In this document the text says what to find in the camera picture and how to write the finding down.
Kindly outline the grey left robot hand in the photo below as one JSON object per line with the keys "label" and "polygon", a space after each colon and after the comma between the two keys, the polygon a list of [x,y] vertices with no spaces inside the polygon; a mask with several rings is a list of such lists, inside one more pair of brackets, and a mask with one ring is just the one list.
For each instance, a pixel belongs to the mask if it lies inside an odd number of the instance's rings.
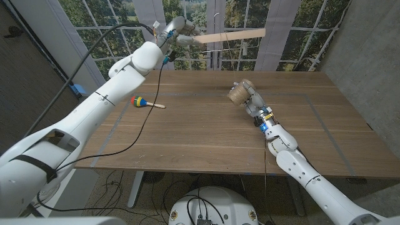
{"label": "grey left robot hand", "polygon": [[190,20],[183,16],[175,17],[162,31],[162,37],[168,44],[175,43],[178,46],[203,47],[204,43],[196,40],[196,36],[204,33]]}

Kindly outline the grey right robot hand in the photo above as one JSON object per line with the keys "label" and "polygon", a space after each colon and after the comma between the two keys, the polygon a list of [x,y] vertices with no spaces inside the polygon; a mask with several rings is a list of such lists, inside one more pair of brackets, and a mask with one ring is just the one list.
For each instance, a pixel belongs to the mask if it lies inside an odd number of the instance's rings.
{"label": "grey right robot hand", "polygon": [[261,95],[256,92],[256,87],[250,80],[243,79],[240,82],[234,82],[231,92],[234,94],[233,103],[236,105],[242,104],[251,117],[272,113],[272,109],[265,103]]}

